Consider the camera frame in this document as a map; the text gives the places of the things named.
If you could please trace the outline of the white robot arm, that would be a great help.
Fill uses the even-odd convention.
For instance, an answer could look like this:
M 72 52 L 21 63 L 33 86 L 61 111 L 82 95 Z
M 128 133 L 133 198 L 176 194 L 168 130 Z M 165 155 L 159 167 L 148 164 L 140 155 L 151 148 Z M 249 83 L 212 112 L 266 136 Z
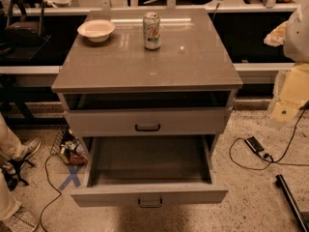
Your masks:
M 309 0 L 302 0 L 287 21 L 267 34 L 264 43 L 282 45 L 284 55 L 295 62 L 270 108 L 270 119 L 286 124 L 309 102 Z

